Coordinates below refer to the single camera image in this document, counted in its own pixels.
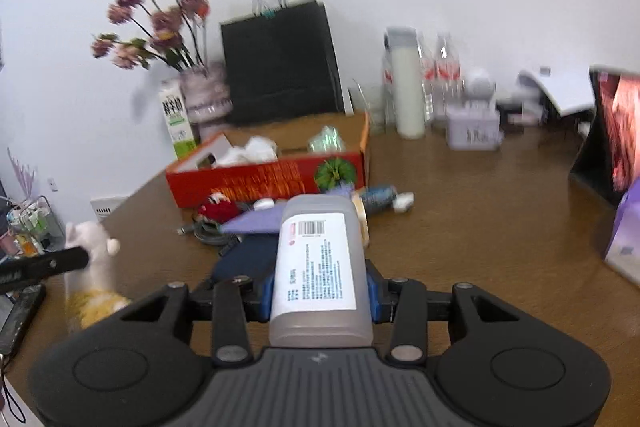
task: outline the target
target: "gray plastic tube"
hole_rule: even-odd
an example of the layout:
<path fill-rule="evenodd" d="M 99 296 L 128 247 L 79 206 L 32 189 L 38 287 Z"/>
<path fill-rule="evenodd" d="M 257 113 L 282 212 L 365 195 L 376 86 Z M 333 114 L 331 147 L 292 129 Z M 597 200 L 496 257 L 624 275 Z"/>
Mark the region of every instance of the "gray plastic tube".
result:
<path fill-rule="evenodd" d="M 370 346 L 367 273 L 353 203 L 340 196 L 297 196 L 287 203 L 282 223 L 271 346 Z"/>

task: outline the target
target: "barcode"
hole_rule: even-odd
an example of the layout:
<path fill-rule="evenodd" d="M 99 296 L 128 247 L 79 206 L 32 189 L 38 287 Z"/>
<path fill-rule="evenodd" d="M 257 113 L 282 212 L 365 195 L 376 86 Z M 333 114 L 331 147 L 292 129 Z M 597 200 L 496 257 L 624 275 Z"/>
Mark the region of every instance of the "barcode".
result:
<path fill-rule="evenodd" d="M 316 235 L 324 233 L 324 221 L 300 221 L 298 223 L 300 235 Z"/>

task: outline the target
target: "white box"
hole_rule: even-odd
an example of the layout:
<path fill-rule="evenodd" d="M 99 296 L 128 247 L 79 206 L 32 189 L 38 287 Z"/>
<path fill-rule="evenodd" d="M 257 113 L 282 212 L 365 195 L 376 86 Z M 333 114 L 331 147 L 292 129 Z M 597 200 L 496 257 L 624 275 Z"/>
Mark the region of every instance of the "white box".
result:
<path fill-rule="evenodd" d="M 490 151 L 500 147 L 500 114 L 489 107 L 447 107 L 447 144 L 453 150 Z"/>

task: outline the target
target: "cardboard box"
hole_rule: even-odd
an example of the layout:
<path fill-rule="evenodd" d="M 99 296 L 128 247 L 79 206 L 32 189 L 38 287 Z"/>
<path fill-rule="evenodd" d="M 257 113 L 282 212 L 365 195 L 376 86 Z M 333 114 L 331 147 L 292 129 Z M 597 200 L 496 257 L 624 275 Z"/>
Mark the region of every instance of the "cardboard box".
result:
<path fill-rule="evenodd" d="M 338 130 L 346 151 L 328 155 L 307 152 L 308 141 L 325 125 Z M 208 155 L 220 157 L 230 146 L 244 146 L 252 136 L 264 136 L 276 142 L 278 160 L 198 169 L 198 164 Z M 222 192 L 232 201 L 289 199 L 299 194 L 317 194 L 331 188 L 327 186 L 329 178 L 326 174 L 336 173 L 336 168 L 337 176 L 362 188 L 367 184 L 369 170 L 368 136 L 369 121 L 364 114 L 321 114 L 230 129 L 212 136 L 190 155 L 169 165 L 166 179 L 180 208 L 198 206 L 214 192 Z"/>

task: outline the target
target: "lilac decoration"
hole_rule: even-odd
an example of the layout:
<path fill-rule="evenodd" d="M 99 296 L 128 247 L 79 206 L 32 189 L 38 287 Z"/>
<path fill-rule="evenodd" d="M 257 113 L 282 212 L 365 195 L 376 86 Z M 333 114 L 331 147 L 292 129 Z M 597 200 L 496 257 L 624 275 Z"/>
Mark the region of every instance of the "lilac decoration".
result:
<path fill-rule="evenodd" d="M 15 177 L 18 179 L 18 183 L 20 184 L 20 188 L 24 192 L 24 197 L 27 200 L 31 200 L 33 190 L 33 182 L 36 177 L 36 169 L 31 171 L 30 166 L 28 165 L 20 165 L 20 162 L 11 156 L 11 151 L 9 147 L 6 148 L 6 152 L 9 155 L 9 159 L 11 160 L 11 165 L 14 166 Z"/>

